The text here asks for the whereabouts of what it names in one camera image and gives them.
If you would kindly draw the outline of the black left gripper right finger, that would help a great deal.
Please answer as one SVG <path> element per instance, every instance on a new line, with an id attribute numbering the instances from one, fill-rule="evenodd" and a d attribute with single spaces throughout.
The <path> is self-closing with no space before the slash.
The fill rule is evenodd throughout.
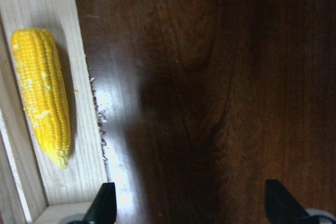
<path id="1" fill-rule="evenodd" d="M 265 213 L 270 223 L 319 223 L 310 216 L 278 180 L 265 181 Z"/>

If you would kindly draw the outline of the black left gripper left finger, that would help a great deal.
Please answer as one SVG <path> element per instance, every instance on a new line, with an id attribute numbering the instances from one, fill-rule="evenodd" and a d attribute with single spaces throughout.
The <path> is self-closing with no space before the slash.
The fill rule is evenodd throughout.
<path id="1" fill-rule="evenodd" d="M 103 183 L 86 212 L 83 223 L 114 224 L 117 218 L 115 183 Z"/>

